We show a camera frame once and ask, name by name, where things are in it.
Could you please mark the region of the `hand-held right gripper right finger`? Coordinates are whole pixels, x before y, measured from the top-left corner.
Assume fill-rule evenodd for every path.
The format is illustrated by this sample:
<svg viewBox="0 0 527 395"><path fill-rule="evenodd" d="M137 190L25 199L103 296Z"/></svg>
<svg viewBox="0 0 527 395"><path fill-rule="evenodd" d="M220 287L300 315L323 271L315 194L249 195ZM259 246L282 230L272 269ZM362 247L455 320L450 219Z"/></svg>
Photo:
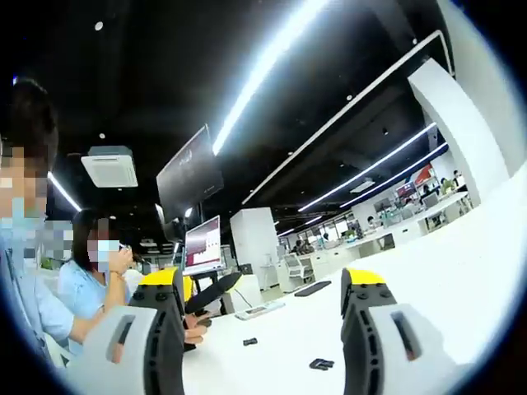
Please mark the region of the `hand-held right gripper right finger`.
<svg viewBox="0 0 527 395"><path fill-rule="evenodd" d="M341 271L346 394L454 394L473 363L457 361L445 336L395 278L351 267Z"/></svg>

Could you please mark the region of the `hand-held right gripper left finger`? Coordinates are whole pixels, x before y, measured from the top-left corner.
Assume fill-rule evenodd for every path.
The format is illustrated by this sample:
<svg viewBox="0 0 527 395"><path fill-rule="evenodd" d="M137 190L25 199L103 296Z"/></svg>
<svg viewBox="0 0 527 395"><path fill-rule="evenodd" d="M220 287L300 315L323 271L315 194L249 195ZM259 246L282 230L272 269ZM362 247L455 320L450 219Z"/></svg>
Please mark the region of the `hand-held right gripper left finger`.
<svg viewBox="0 0 527 395"><path fill-rule="evenodd" d="M153 272L110 310L68 365L74 393L183 394L182 286L176 267Z"/></svg>

